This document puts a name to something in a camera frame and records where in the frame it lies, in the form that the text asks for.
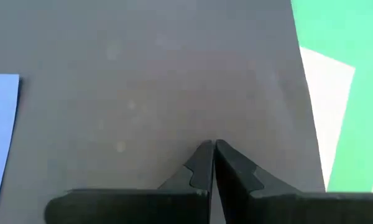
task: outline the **gray cardstock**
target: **gray cardstock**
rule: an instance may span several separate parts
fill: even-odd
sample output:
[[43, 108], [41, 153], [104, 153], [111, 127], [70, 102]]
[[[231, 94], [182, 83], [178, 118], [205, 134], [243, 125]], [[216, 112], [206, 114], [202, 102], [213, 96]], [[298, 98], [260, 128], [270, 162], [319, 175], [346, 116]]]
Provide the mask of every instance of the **gray cardstock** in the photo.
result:
[[325, 189], [288, 0], [0, 0], [0, 73], [23, 78], [0, 224], [76, 187], [154, 189], [205, 139]]

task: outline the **gray paper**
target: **gray paper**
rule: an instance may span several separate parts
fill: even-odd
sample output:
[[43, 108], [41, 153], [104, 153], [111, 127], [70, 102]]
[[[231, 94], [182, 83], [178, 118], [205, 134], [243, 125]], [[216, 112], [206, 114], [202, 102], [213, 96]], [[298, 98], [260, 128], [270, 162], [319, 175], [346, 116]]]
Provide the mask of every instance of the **gray paper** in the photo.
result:
[[324, 190], [290, 1], [0, 0], [0, 72], [24, 78], [0, 223], [156, 188], [205, 139]]

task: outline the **green paper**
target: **green paper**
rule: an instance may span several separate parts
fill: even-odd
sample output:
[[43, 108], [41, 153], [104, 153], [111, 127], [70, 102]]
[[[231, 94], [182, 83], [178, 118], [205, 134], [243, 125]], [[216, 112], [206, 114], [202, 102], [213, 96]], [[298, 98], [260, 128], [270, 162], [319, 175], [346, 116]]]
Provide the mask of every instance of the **green paper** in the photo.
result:
[[302, 47], [356, 68], [328, 191], [373, 187], [373, 0], [293, 0]]

